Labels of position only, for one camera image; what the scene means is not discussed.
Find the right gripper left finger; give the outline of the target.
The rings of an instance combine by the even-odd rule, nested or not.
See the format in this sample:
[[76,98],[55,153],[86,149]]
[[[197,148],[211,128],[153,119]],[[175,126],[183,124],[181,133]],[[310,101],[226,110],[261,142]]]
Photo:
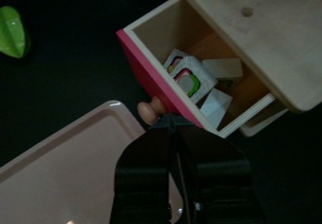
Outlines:
[[116,163],[110,224],[170,224],[171,116],[165,115],[126,147]]

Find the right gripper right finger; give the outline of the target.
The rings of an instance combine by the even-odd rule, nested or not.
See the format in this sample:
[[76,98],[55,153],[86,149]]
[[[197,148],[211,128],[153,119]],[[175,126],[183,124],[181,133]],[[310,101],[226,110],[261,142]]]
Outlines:
[[170,118],[170,133],[183,197],[178,224],[265,224],[243,152],[181,116]]

